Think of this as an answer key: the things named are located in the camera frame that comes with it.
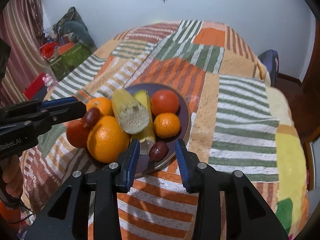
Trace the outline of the left operator hand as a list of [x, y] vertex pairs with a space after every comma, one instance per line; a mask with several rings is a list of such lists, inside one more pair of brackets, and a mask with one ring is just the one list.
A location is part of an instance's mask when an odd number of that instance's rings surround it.
[[6, 183], [6, 192], [12, 197], [20, 197], [23, 192], [23, 175], [20, 160], [13, 155], [3, 170], [3, 180]]

